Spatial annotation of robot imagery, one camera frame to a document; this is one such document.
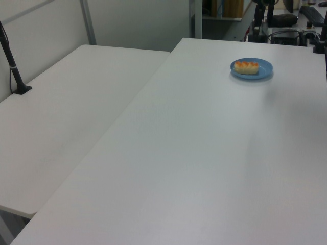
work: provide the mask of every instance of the floor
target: floor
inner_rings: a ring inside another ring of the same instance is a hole
[[[30,220],[0,210],[0,245],[9,245]]]

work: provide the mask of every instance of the cable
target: cable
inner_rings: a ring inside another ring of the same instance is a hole
[[[9,67],[9,88],[10,88],[11,94],[13,94],[12,89],[11,89],[11,68],[10,67]]]
[[[9,46],[9,39],[8,39],[8,36],[7,36],[7,33],[6,33],[6,30],[4,27],[2,27],[2,30],[4,31],[4,34],[5,34],[5,37],[6,37],[6,41],[7,41],[7,44]],[[9,67],[9,88],[10,88],[10,92],[11,94],[13,94],[12,92],[12,88],[11,88],[11,68]]]
[[[271,36],[278,35],[278,34],[282,34],[282,33],[289,33],[289,32],[297,32],[297,33],[300,33],[300,32],[297,31],[297,30],[278,31],[278,32],[271,33],[271,34],[268,35],[267,37],[271,37]]]

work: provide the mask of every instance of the bread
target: bread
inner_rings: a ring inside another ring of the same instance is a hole
[[[240,62],[236,61],[234,63],[234,71],[236,71],[239,74],[256,74],[259,70],[259,64],[256,62]]]

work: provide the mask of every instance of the table surface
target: table surface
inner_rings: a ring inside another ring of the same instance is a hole
[[[183,39],[13,245],[324,244],[326,139],[324,55]]]
[[[168,52],[84,45],[0,103],[0,209],[32,217]]]

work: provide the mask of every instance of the keyboard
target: keyboard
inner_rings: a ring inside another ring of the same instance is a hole
[[[308,21],[310,21],[315,27],[323,26],[325,19],[315,8],[309,6],[301,6],[300,13],[304,14]]]

